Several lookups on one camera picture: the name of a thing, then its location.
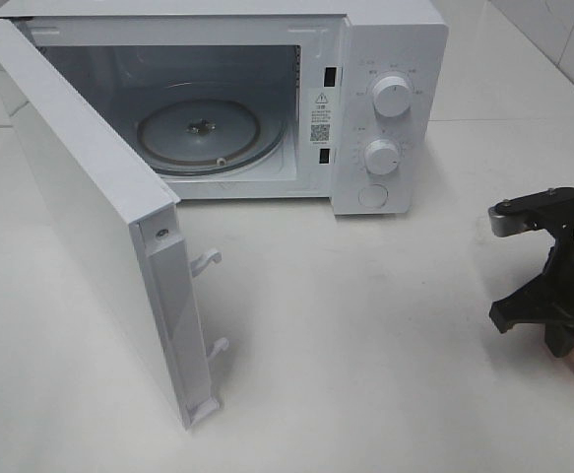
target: qr code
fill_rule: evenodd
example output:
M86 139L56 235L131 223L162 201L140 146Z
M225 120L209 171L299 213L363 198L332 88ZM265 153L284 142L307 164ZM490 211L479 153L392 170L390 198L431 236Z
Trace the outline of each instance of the qr code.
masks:
M310 125L310 141L328 141L330 139L330 124Z

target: open microwave door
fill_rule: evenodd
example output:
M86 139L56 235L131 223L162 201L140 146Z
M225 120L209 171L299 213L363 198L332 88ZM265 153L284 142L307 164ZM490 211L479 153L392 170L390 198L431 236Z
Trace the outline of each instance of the open microwave door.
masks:
M191 426L219 407L192 278L220 255L188 259L176 195L6 20L0 96L58 233Z

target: white countertop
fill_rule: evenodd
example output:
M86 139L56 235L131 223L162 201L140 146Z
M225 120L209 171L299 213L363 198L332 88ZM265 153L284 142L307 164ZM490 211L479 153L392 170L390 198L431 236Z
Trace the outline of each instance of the white countertop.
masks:
M405 216L335 218L324 199L179 207L191 254L223 252L196 288L206 341L231 343L213 370L223 409L190 432L0 128L0 472L574 471L574 372L538 327L500 335L487 317L551 242L492 236L487 207L574 185L574 88L538 64L513 84L561 83L569 106L512 101L504 119L508 101L476 85L429 124Z

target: white knob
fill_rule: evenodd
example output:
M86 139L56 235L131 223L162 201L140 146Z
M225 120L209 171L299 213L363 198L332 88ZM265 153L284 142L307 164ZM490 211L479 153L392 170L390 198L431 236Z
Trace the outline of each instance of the white knob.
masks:
M403 113L412 102L412 87L401 76L380 79L372 88L374 108L381 115L392 117Z
M389 174L398 167L400 160L398 146L389 140L372 141L365 148L365 167L372 174Z

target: control panel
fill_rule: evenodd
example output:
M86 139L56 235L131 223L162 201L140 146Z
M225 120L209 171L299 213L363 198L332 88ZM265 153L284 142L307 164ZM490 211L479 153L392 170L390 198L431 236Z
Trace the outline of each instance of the control panel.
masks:
M336 214L409 210L447 28L354 26L344 69Z

